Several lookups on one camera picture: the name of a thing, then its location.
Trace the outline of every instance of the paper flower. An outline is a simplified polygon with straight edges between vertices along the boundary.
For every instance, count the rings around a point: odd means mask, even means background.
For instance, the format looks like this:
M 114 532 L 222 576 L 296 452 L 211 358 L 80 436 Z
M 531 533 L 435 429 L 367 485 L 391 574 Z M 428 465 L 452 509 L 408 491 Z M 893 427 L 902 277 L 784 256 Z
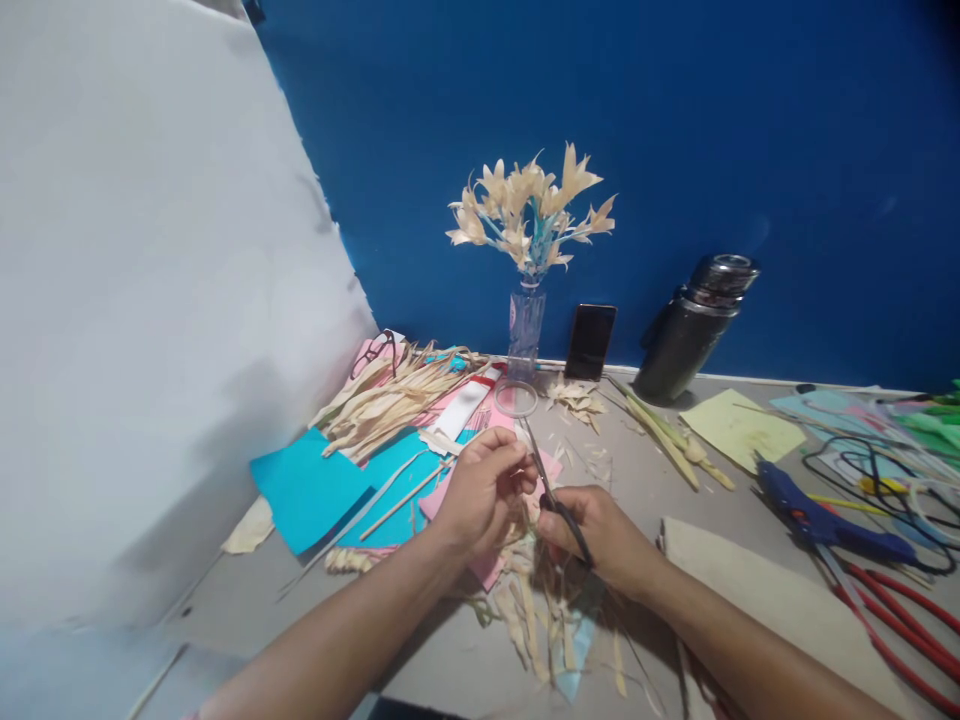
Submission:
M 599 210 L 591 205 L 578 225 L 565 209 L 577 195 L 603 180 L 587 170 L 589 160 L 590 156 L 584 155 L 578 163 L 576 148 L 567 143 L 559 187 L 554 184 L 556 175 L 544 173 L 536 157 L 523 169 L 514 163 L 513 172 L 506 177 L 503 160 L 497 160 L 492 172 L 484 165 L 483 177 L 474 183 L 468 180 L 460 201 L 450 203 L 458 226 L 447 233 L 450 241 L 454 245 L 493 245 L 510 255 L 517 269 L 535 282 L 552 265 L 566 268 L 573 256 L 561 253 L 563 243 L 590 244 L 591 235 L 609 235 L 615 227 L 609 214 L 616 195 Z M 478 187 L 486 191 L 479 202 Z

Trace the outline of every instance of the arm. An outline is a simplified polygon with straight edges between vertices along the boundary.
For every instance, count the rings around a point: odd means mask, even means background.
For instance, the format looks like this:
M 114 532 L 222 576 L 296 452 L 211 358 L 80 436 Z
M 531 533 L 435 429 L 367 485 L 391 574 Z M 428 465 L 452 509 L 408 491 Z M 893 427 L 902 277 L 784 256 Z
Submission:
M 581 525 L 596 572 L 662 617 L 752 720 L 897 716 L 671 564 L 599 487 L 563 488 L 557 499 Z M 577 552 L 563 520 L 540 514 L 541 537 Z
M 532 492 L 536 477 L 513 433 L 479 435 L 434 522 L 284 632 L 207 701 L 201 720 L 348 717 L 467 563 L 500 539 L 513 497 Z

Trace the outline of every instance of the metal thermos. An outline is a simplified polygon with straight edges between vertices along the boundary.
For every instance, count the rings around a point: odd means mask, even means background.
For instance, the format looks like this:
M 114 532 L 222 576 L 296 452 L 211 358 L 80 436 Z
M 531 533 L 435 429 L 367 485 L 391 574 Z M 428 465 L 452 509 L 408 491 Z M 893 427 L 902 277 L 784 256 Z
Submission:
M 707 255 L 690 282 L 677 288 L 640 340 L 647 351 L 633 389 L 655 405 L 669 405 L 703 367 L 720 336 L 740 312 L 747 288 L 760 274 L 743 255 Z

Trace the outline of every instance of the vase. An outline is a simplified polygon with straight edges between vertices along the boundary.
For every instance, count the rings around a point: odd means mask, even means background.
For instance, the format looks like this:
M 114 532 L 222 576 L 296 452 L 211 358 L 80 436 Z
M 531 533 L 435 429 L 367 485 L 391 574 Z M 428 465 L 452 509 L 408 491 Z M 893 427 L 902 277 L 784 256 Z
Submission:
M 539 282 L 524 279 L 510 294 L 510 350 L 507 377 L 533 383 L 537 373 L 537 351 L 547 294 Z

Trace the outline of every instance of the black cable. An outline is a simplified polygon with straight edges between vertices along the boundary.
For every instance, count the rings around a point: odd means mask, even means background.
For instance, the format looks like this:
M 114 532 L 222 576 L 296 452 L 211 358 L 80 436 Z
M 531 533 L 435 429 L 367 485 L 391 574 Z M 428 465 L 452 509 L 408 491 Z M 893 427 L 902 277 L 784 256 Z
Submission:
M 870 460 L 870 456 L 869 456 L 869 455 L 864 455 L 863 453 L 857 452 L 857 451 L 855 451 L 855 450 L 844 450 L 843 452 L 840 453 L 840 459 L 843 460 L 847 465 L 849 465 L 850 467 L 852 467 L 852 468 L 853 468 L 854 470 L 856 470 L 857 472 L 869 474 L 869 475 L 870 475 L 870 479 L 873 479 L 873 468 L 871 468 L 871 470 L 866 470 L 866 469 L 864 469 L 863 465 L 860 465 L 860 464 L 855 463 L 853 460 L 851 460 L 851 458 L 858 458 L 858 459 L 860 459 L 860 460 Z M 884 458 L 884 460 L 887 460 L 888 462 L 891 462 L 891 463 L 893 463 L 894 465 L 896 465 L 897 467 L 899 467 L 903 472 L 907 473 L 907 475 L 909 475 L 910 477 L 920 477 L 920 476 L 919 476 L 916 472 L 914 472 L 911 468 L 907 467 L 906 465 L 904 465 L 902 462 L 900 462 L 900 461 L 897 460 L 896 458 L 890 457 L 890 456 L 887 456 L 887 455 L 884 455 L 883 458 Z M 877 490 L 876 481 L 874 481 L 874 491 L 876 492 L 876 490 Z M 890 512 L 890 513 L 900 513 L 900 512 L 903 512 L 902 509 L 900 509 L 900 508 L 894 508 L 892 505 L 890 505 L 888 502 L 886 502 L 886 497 L 887 497 L 889 494 L 890 494 L 890 493 L 879 493 L 879 492 L 877 492 L 877 493 L 876 493 L 876 497 L 880 500 L 880 504 L 884 506 L 884 509 L 887 510 L 887 512 Z M 932 488 L 928 488 L 927 494 L 930 495 L 931 497 L 933 497 L 935 500 L 937 500 L 937 502 L 939 502 L 941 505 L 943 505 L 944 507 L 946 507 L 948 510 L 950 510 L 954 515 L 956 515 L 957 517 L 960 517 L 960 509 L 958 509 L 958 508 L 954 507 L 953 505 L 951 505 L 951 504 L 949 503 L 949 501 L 947 501 L 943 496 L 941 496 L 941 495 L 940 495 L 939 493 L 937 493 L 935 490 L 933 490 Z M 912 508 L 910 508 L 909 505 L 904 504 L 903 506 L 904 506 L 905 508 L 907 508 L 907 512 L 913 514 L 913 510 L 912 510 Z M 944 520 L 943 518 L 931 517 L 931 516 L 928 515 L 928 516 L 927 516 L 927 521 L 930 522 L 930 523 L 935 523 L 935 524 L 937 524 L 937 525 L 942 525 L 943 527 L 949 527 L 949 528 L 954 528 L 954 529 L 956 529 L 956 530 L 960 530 L 960 523 L 950 522 L 949 520 Z
M 848 442 L 853 442 L 853 443 L 859 443 L 859 444 L 865 446 L 865 448 L 866 448 L 866 450 L 867 450 L 867 455 L 866 455 L 866 456 L 863 456 L 863 455 L 861 455 L 860 453 L 857 453 L 857 452 L 855 452 L 855 451 L 849 451 L 849 450 L 848 450 L 848 451 L 843 451 L 843 452 L 841 453 L 841 458 L 843 458 L 849 465 L 851 465 L 851 467 L 854 467 L 858 472 L 864 473 L 865 475 L 867 475 L 867 476 L 869 477 L 870 480 L 873 481 L 873 490 L 874 490 L 874 493 L 875 493 L 874 497 L 879 501 L 879 504 L 876 503 L 876 502 L 874 502 L 873 498 L 869 497 L 866 493 L 861 493 L 861 492 L 857 492 L 857 491 L 854 491 L 854 490 L 850 489 L 850 487 L 848 487 L 845 483 L 841 483 L 841 482 L 838 482 L 838 481 L 834 480 L 832 477 L 830 477 L 829 475 L 825 474 L 825 473 L 822 472 L 819 468 L 815 467 L 815 466 L 812 464 L 812 462 L 811 462 L 812 460 L 814 460 L 814 459 L 820 457 L 821 455 L 823 455 L 825 452 L 827 452 L 827 450 L 830 448 L 830 446 L 831 446 L 833 443 L 839 442 L 839 441 L 848 441 Z M 910 506 L 909 506 L 909 504 L 907 503 L 907 501 L 906 501 L 900 494 L 898 494 L 898 493 L 890 493 L 890 494 L 885 495 L 885 494 L 882 492 L 881 488 L 882 488 L 882 487 L 887 487 L 887 486 L 886 486 L 886 484 L 883 482 L 883 479 L 880 477 L 880 472 L 879 472 L 879 470 L 878 470 L 878 468 L 877 468 L 877 456 L 878 456 L 878 455 L 879 455 L 879 453 L 877 452 L 876 447 L 875 447 L 872 443 L 868 442 L 867 440 L 865 440 L 865 439 L 863 439 L 863 438 L 855 438 L 855 437 L 838 435 L 838 436 L 832 437 L 832 438 L 830 438 L 829 440 L 827 440 L 827 441 L 824 443 L 823 447 L 820 448 L 818 451 L 813 452 L 813 453 L 809 453 L 809 454 L 807 454 L 807 455 L 804 455 L 804 456 L 803 456 L 803 459 L 802 459 L 802 462 L 803 462 L 803 466 L 804 466 L 805 468 L 807 468 L 807 470 L 809 470 L 810 472 L 812 472 L 812 473 L 813 473 L 814 475 L 816 475 L 817 477 L 823 479 L 824 481 L 826 481 L 827 483 L 829 483 L 831 486 L 837 488 L 838 490 L 840 490 L 840 491 L 843 492 L 844 494 L 850 495 L 850 496 L 852 496 L 852 497 L 855 497 L 857 500 L 859 500 L 860 502 L 864 503 L 865 505 L 869 505 L 870 507 L 876 508 L 876 509 L 878 509 L 878 510 L 883 510 L 884 512 L 888 513 L 888 514 L 891 515 L 892 517 L 895 517 L 895 518 L 899 519 L 901 522 L 904 522 L 904 523 L 906 523 L 907 525 L 909 525 L 910 527 L 912 527 L 912 528 L 913 528 L 914 530 L 916 530 L 920 535 L 922 535 L 923 537 L 927 538 L 930 542 L 934 543 L 934 544 L 941 550 L 941 552 L 943 552 L 944 556 L 945 556 L 946 559 L 947 559 L 947 563 L 948 563 L 948 564 L 947 564 L 947 567 L 945 567 L 945 568 L 938 568 L 938 567 L 933 567 L 933 566 L 931 566 L 931 565 L 927 565 L 926 563 L 921 562 L 921 561 L 919 560 L 919 558 L 918 558 L 918 559 L 914 562 L 914 566 L 915 566 L 915 567 L 923 570 L 924 572 L 930 573 L 931 575 L 944 576 L 944 575 L 950 575 L 950 574 L 952 574 L 952 573 L 957 569 L 957 561 L 956 561 L 956 559 L 953 557 L 953 554 L 952 554 L 950 551 L 951 551 L 951 550 L 960 550 L 960 546 L 958 546 L 958 545 L 956 545 L 956 544 L 953 544 L 953 543 L 944 542 L 944 541 L 941 540 L 939 537 L 934 536 L 934 535 L 931 534 L 929 531 L 925 530 L 923 527 L 921 527 L 920 525 L 918 525 L 918 524 L 916 523 L 916 521 L 915 521 L 915 513 L 913 512 L 912 508 L 910 508 Z M 865 469 L 865 468 L 863 468 L 863 467 L 858 467 L 857 465 L 854 465 L 854 464 L 850 461 L 850 457 L 853 457 L 853 456 L 858 456 L 859 459 L 863 459 L 863 460 L 868 461 L 868 463 L 869 463 L 869 469 Z M 903 470 L 905 470 L 911 477 L 916 477 L 916 473 L 914 473 L 911 469 L 907 468 L 907 467 L 906 467 L 903 463 L 901 463 L 900 461 L 898 461 L 898 460 L 896 460 L 896 459 L 894 459 L 894 458 L 890 458 L 890 457 L 888 457 L 888 456 L 886 456 L 886 455 L 884 455 L 883 457 L 884 457 L 884 459 L 890 460 L 891 462 L 895 463 L 898 467 L 900 467 L 900 468 L 902 468 Z M 958 510 L 958 508 L 954 507 L 952 504 L 950 504 L 949 502 L 947 502 L 944 498 L 940 497 L 940 496 L 939 496 L 939 493 L 937 493 L 937 494 L 932 494 L 932 493 L 931 493 L 931 496 L 934 497 L 936 500 L 938 500 L 938 501 L 939 501 L 942 505 L 944 505 L 944 507 L 946 507 L 948 510 L 950 510 L 951 512 L 953 512 L 953 514 L 957 517 L 957 519 L 960 520 L 960 510 Z M 898 508 L 894 507 L 890 502 L 888 502 L 888 498 L 894 498 L 894 499 L 900 504 L 900 508 L 898 509 Z M 945 525 L 948 525 L 948 526 L 950 526 L 950 527 L 956 527 L 956 525 L 954 525 L 953 523 L 950 523 L 949 521 L 942 520 L 942 519 L 940 519 L 940 518 L 937 518 L 937 520 L 939 520 L 939 521 L 941 522 L 941 524 L 945 524 Z

